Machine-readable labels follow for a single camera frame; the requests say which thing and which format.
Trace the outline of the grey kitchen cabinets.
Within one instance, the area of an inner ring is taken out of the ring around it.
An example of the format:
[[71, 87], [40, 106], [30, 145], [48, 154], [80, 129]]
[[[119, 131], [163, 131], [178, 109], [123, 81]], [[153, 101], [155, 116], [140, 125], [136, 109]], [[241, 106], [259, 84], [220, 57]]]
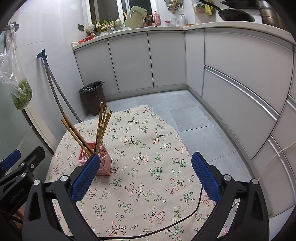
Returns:
[[107, 100], [188, 89], [221, 123], [264, 189], [268, 212], [295, 205], [295, 38], [260, 23], [117, 31], [72, 43], [84, 83]]

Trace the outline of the floral tablecloth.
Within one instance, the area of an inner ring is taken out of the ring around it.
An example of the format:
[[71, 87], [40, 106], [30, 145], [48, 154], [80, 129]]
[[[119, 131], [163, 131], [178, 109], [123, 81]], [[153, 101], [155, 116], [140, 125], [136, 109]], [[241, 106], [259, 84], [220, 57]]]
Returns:
[[103, 144], [109, 176], [77, 203], [98, 237], [191, 240], [215, 203], [197, 178], [177, 131], [147, 105], [113, 113]]

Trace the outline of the plastic bag with greens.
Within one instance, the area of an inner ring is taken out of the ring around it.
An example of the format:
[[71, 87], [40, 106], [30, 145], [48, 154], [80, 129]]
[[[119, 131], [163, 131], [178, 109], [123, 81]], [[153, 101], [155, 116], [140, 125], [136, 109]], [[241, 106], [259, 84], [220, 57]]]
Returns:
[[16, 25], [10, 24], [5, 30], [6, 44], [1, 52], [1, 83], [11, 93], [17, 110], [22, 111], [30, 103], [33, 92], [16, 54]]

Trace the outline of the wooden chopsticks in holder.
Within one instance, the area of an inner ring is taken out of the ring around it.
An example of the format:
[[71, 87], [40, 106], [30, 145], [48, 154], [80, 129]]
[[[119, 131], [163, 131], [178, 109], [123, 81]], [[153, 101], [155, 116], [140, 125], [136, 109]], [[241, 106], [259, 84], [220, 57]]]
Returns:
[[111, 119], [112, 110], [108, 110], [107, 104], [100, 102], [99, 115], [97, 118], [74, 126], [69, 117], [62, 113], [61, 122], [82, 149], [82, 156], [86, 158], [92, 154], [99, 154], [103, 145], [103, 138], [108, 123]]

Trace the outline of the black trash bin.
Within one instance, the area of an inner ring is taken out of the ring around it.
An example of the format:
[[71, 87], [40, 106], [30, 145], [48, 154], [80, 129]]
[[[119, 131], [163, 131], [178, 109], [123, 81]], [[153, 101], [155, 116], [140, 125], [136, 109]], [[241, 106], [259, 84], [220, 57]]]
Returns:
[[79, 90], [81, 98], [92, 115], [99, 115], [101, 102], [106, 105], [103, 84], [104, 82], [99, 80], [88, 84]]

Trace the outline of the silver faucet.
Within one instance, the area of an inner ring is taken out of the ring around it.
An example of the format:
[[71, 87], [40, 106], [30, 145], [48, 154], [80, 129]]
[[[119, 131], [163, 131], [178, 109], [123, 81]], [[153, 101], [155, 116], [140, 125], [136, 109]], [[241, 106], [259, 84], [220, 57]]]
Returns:
[[129, 14], [129, 19], [131, 21], [132, 27], [134, 27], [134, 28], [135, 27], [139, 27], [139, 28], [146, 27], [144, 16], [140, 11], [137, 11], [137, 10], [131, 11]]

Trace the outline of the black frying pan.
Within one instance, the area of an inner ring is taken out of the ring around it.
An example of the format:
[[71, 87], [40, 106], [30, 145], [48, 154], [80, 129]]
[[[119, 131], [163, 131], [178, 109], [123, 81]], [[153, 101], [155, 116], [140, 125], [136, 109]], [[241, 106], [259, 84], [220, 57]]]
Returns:
[[199, 0], [199, 2], [215, 8], [218, 11], [220, 18], [224, 21], [255, 22], [255, 18], [243, 10], [234, 8], [221, 9], [208, 1]]

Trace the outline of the pink soap bottle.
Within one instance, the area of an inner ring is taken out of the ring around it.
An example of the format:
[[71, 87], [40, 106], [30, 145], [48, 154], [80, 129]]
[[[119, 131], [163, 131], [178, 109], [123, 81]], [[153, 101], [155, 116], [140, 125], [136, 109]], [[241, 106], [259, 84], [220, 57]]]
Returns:
[[156, 26], [161, 26], [161, 17], [160, 17], [160, 15], [158, 14], [157, 11], [154, 11], [154, 15], [153, 15], [153, 17], [154, 17], [154, 26], [155, 26], [155, 27], [156, 27]]

